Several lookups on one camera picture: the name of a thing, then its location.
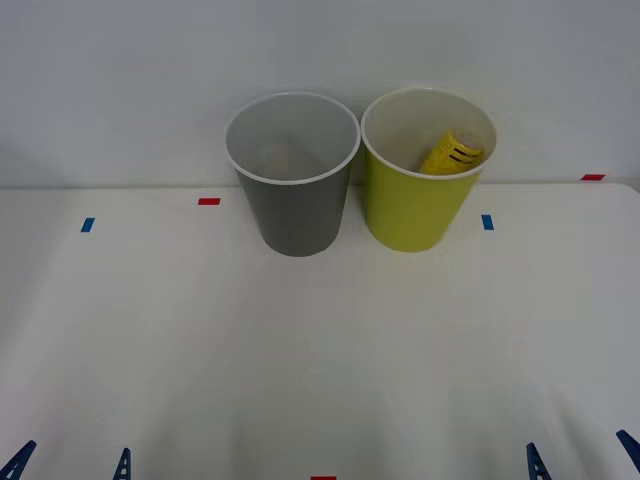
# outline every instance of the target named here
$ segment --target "yellow plastic toy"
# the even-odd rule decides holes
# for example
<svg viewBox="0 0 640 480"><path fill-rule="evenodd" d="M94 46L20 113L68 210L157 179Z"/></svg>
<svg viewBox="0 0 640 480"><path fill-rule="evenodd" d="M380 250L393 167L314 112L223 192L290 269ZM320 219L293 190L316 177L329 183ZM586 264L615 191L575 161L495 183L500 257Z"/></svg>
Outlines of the yellow plastic toy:
<svg viewBox="0 0 640 480"><path fill-rule="evenodd" d="M453 175L471 170L482 161L482 140L464 128L447 130L425 159L420 171L427 175Z"/></svg>

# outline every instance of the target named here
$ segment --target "cup rim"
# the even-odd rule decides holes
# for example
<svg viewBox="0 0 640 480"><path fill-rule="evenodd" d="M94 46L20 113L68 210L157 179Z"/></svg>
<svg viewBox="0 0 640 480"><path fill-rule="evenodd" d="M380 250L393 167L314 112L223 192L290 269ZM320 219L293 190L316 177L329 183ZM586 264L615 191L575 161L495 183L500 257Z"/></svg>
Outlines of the cup rim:
<svg viewBox="0 0 640 480"><path fill-rule="evenodd" d="M243 112L245 112L249 108L255 107L256 105L259 105L261 103L265 103L265 102L267 102L269 100L273 100L276 97L282 97L282 96L316 97L316 98L320 98L320 99L322 99L324 101L327 101L329 103L332 103L332 104L338 106L341 110L343 110L349 116L349 118L351 118L351 121L353 122L353 124L356 127L356 138L355 138L353 149L351 150L349 155L347 155L347 157L342 162L340 162L338 165L333 167L331 170L328 170L327 172L322 173L320 175L316 175L315 177L303 178L301 180L274 180L274 179L270 179L270 178L266 178L266 177L261 177L260 175L256 175L255 173L251 173L248 170L242 168L240 165L238 165L238 163L233 159L233 156L231 155L231 152L229 152L229 147L228 147L228 142L227 142L228 135L229 135L229 129L231 128L231 125L233 125L233 123L238 118L238 116L240 116L240 114L242 114ZM346 105L342 104L338 100L335 100L335 99L333 99L331 97L328 97L326 95L322 95L321 93L307 92L307 91L304 91L304 90L288 90L288 91L284 91L284 92L277 92L277 93L272 93L270 95L265 95L265 96L262 96L262 97L259 97L259 98L255 99L255 100L252 100L252 101L246 103L245 105L243 105L242 107L240 107L231 116L231 118L229 119L229 121L227 122L227 124L226 124L226 126L224 128L224 146L225 146L225 149L227 150L227 161L229 163L231 163L231 166L236 171L238 171L238 172L242 173L243 175L251 178L252 180L255 180L255 181L261 182L261 183L267 183L267 184L270 184L270 185L305 185L307 183L317 182L319 180L323 180L323 179L325 179L327 177L330 177L334 173L337 173L340 170L342 170L344 167L346 167L349 164L349 162L351 162L353 157L358 152L358 148L360 148L361 141L362 141L362 132L360 130L360 122L358 122L358 119L356 118L356 116L353 114L353 112Z"/></svg>
<svg viewBox="0 0 640 480"><path fill-rule="evenodd" d="M406 170L406 169L404 169L402 167L397 166L394 163L391 163L389 160L386 160L382 155L380 155L376 151L375 148L373 148L371 146L371 143L369 143L369 139L367 138L366 125L367 125L367 120L369 119L369 116L370 116L371 112L373 111L373 109L380 102L382 102L383 100L386 100L388 97L391 97L391 96L394 96L394 95L398 95L398 94L401 94L401 93L406 93L406 92L409 92L409 91L419 91L419 90L426 90L426 91L430 91L430 92L444 93L446 95L451 95L453 97L458 97L458 98L464 100L465 102L470 103L471 105L476 107L478 110L480 110L482 113L484 113L487 116L487 118L489 119L489 122L491 122L491 126L493 127L493 130L496 131L495 122L493 121L493 118L491 118L491 115L489 115L483 108L480 108L474 102L472 102L471 100L467 99L466 97L464 97L462 95L458 95L457 93L454 93L454 92L451 92L451 91L448 91L448 90L444 90L444 89L441 89L441 88L434 88L434 87L428 87L428 86L406 87L406 88L400 88L398 90L393 90L392 92L385 93L384 95L379 96L365 110L364 115L362 116L360 129L362 130L362 141L366 145L366 147L369 150L369 152L371 152L371 154L378 161L382 162L387 167L392 168L396 172L401 173L403 175L408 175L408 176L411 176L411 177L421 178L421 179L425 179L425 180L436 180L436 181L457 180L459 178L470 177L472 175L476 175L476 174L480 173L484 169L484 167L487 165L487 163L489 163L489 160L491 159L491 157L494 156L495 148L497 148L497 145L498 145L498 132L497 131L496 131L496 147L494 147L494 151L491 152L491 155L489 155L484 160L484 162L482 162L477 167L472 168L471 170L467 170L466 172L461 172L461 173L455 173L455 174L452 174L452 175L427 175L425 173L418 173L418 172L412 172L411 170Z"/></svg>

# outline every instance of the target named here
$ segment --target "white wall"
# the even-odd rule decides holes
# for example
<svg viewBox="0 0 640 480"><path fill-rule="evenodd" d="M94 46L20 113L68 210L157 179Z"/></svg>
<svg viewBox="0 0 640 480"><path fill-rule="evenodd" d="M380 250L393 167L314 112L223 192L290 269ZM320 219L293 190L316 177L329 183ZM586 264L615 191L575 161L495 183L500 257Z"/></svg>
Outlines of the white wall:
<svg viewBox="0 0 640 480"><path fill-rule="evenodd" d="M485 181L640 177L637 0L3 0L0 185L226 185L248 99L406 84L498 121Z"/></svg>

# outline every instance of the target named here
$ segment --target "yellow object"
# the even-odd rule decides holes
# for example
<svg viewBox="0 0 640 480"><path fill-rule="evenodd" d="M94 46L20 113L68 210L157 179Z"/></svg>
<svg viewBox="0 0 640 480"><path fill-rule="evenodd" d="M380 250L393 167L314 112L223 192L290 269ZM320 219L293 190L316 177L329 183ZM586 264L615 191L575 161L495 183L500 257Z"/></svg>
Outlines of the yellow object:
<svg viewBox="0 0 640 480"><path fill-rule="evenodd" d="M471 170L455 175L415 172L428 145L450 128L477 132L484 154ZM433 247L447 231L491 157L496 131L471 102L429 88L410 88L374 101L362 118L367 146L366 216L383 245L401 252Z"/></svg>
<svg viewBox="0 0 640 480"><path fill-rule="evenodd" d="M466 172L482 161L482 141L469 130L447 130L425 159L420 171L427 175Z"/></svg>

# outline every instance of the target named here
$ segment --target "blue tape marker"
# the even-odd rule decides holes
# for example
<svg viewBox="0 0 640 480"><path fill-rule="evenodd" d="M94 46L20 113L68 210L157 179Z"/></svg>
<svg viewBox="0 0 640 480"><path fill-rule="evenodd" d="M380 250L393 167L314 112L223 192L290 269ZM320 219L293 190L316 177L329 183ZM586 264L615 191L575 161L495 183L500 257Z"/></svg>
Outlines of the blue tape marker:
<svg viewBox="0 0 640 480"><path fill-rule="evenodd" d="M485 230L493 230L493 220L491 220L491 215L482 215L482 225L484 225Z"/></svg>
<svg viewBox="0 0 640 480"><path fill-rule="evenodd" d="M89 233L91 231L91 228L93 227L93 222L95 222L96 219L95 218L87 218L84 221L84 224L82 225L82 230L80 230L81 233Z"/></svg>

